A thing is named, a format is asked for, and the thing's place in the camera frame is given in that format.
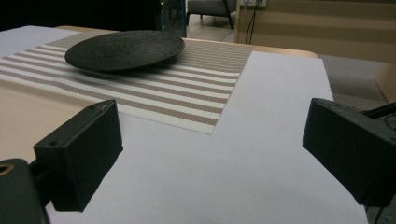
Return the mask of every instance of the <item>table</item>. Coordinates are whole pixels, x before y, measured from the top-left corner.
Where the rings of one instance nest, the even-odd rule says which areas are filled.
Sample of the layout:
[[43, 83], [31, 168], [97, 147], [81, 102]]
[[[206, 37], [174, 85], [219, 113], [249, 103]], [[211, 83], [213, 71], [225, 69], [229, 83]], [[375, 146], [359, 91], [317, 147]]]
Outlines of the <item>table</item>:
[[[0, 55], [76, 33], [5, 31]], [[90, 103], [17, 86], [2, 82], [0, 90], [13, 91], [10, 97], [38, 92], [48, 113], [72, 116]], [[253, 51], [212, 134], [120, 113], [124, 150], [117, 162], [83, 213], [56, 212], [50, 203], [51, 223], [367, 223], [364, 208], [302, 147], [312, 97], [332, 99], [320, 59]], [[34, 111], [35, 104], [16, 99], [8, 103]], [[14, 120], [28, 121], [23, 114]], [[49, 126], [61, 121], [48, 119], [55, 119]], [[4, 145], [1, 160], [12, 150]]]

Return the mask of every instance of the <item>striped placemat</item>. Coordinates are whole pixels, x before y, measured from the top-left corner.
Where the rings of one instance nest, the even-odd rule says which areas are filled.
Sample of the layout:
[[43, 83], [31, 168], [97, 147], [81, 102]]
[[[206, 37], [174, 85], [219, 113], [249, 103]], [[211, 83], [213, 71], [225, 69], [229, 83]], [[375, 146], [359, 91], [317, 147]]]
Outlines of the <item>striped placemat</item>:
[[172, 60], [116, 75], [86, 74], [66, 51], [102, 31], [85, 32], [0, 59], [0, 78], [94, 101], [116, 99], [119, 111], [200, 133], [213, 132], [251, 46], [184, 39]]

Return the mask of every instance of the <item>chair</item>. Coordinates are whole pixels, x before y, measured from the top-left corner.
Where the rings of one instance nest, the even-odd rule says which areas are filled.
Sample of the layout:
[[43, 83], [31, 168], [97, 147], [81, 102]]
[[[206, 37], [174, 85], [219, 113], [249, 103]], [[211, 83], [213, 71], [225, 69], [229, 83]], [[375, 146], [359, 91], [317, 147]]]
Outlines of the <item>chair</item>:
[[231, 13], [236, 11], [236, 0], [188, 0], [186, 25], [189, 25], [190, 14], [228, 17], [233, 30]]

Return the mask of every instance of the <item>black round plate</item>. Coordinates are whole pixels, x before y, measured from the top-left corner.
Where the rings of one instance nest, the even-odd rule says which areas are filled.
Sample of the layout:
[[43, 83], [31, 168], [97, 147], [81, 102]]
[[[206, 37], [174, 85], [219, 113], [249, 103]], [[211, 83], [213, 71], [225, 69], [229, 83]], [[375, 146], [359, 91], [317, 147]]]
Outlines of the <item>black round plate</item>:
[[71, 65], [95, 72], [116, 72], [158, 63], [179, 54], [184, 41], [164, 31], [127, 31], [99, 35], [70, 48]]

